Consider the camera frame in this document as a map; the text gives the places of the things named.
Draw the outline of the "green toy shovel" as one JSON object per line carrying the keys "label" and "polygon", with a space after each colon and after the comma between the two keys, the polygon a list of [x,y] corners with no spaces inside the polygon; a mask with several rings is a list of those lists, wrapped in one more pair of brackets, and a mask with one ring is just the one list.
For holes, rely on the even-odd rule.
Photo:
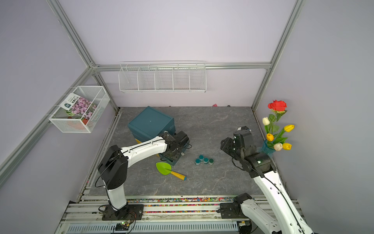
{"label": "green toy shovel", "polygon": [[182,175],[180,173],[177,173],[177,172],[174,172],[172,170],[172,166],[166,162],[158,162],[156,163],[156,168],[157,170],[159,171],[159,173],[161,173],[162,175],[173,175],[183,181],[186,180],[186,176],[185,175]]}

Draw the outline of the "colourful pebble tray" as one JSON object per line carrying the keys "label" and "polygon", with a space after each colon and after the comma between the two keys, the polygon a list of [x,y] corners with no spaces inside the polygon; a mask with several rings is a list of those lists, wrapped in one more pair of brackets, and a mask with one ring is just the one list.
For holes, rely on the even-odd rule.
{"label": "colourful pebble tray", "polygon": [[214,213],[220,209],[220,204],[233,201],[233,197],[170,197],[127,200],[130,205],[143,205],[146,214]]}

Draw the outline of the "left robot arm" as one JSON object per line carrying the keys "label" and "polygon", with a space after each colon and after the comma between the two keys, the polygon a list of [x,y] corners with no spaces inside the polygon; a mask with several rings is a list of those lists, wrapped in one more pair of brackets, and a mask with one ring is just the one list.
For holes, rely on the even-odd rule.
{"label": "left robot arm", "polygon": [[99,178],[108,196],[108,204],[104,210],[99,210],[103,221],[114,220],[141,220],[144,205],[130,205],[125,195],[125,181],[128,168],[153,155],[162,154],[168,159],[178,160],[189,144],[189,137],[183,131],[171,134],[165,131],[143,143],[118,147],[109,147],[103,159],[97,167]]}

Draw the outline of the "purple flower seed packet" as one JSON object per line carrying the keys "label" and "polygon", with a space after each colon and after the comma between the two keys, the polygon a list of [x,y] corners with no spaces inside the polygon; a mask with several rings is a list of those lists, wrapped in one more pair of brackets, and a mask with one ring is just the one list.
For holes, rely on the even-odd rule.
{"label": "purple flower seed packet", "polygon": [[75,93],[70,93],[59,107],[65,110],[70,117],[89,120],[94,114],[97,104]]}

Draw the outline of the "teal bottom drawer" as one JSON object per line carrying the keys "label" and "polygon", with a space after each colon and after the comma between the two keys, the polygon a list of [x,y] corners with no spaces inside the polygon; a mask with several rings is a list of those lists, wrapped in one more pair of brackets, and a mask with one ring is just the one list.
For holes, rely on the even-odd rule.
{"label": "teal bottom drawer", "polygon": [[166,162],[171,166],[174,166],[178,160],[185,154],[187,148],[177,150],[174,155],[168,155],[167,153],[158,154],[162,162]]}

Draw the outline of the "glass vase with flowers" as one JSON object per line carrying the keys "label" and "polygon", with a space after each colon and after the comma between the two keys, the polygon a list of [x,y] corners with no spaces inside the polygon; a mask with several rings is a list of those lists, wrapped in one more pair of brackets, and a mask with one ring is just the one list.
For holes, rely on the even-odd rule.
{"label": "glass vase with flowers", "polygon": [[295,129],[295,125],[289,124],[281,128],[278,125],[281,117],[287,113],[287,104],[282,100],[273,100],[267,106],[272,112],[262,119],[262,123],[266,132],[266,139],[261,148],[261,152],[272,156],[273,153],[279,151],[290,151],[292,144],[288,143],[288,137],[284,136]]}

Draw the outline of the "teal drawer cabinet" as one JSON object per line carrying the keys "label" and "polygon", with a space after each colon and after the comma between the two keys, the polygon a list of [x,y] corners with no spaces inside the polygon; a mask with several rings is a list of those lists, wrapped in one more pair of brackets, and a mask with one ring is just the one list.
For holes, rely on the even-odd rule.
{"label": "teal drawer cabinet", "polygon": [[128,128],[134,138],[142,142],[159,136],[165,131],[172,135],[176,132],[174,118],[149,106],[128,124]]}

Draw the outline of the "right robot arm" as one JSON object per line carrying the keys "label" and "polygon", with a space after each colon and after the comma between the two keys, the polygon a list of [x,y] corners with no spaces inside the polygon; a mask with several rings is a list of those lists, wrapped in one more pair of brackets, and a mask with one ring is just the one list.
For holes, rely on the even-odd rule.
{"label": "right robot arm", "polygon": [[221,141],[220,149],[239,169],[248,172],[265,195],[274,216],[263,210],[247,193],[234,198],[232,203],[221,203],[218,213],[222,219],[249,218],[265,234],[311,234],[312,228],[300,215],[286,192],[275,164],[266,153],[257,152],[251,131],[241,127]]}

